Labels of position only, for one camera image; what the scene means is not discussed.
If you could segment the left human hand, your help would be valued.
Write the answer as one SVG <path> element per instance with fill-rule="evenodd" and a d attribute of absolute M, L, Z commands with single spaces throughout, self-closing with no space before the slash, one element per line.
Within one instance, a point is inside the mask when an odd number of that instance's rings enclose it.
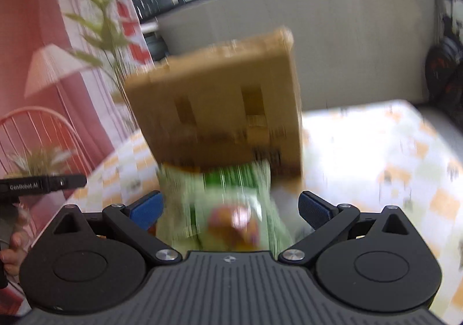
<path fill-rule="evenodd" d="M 29 243 L 30 238 L 25 231 L 14 232 L 11 235 L 9 247 L 1 251 L 1 261 L 8 275 L 12 277 L 19 275 L 23 260 L 27 256 Z"/>

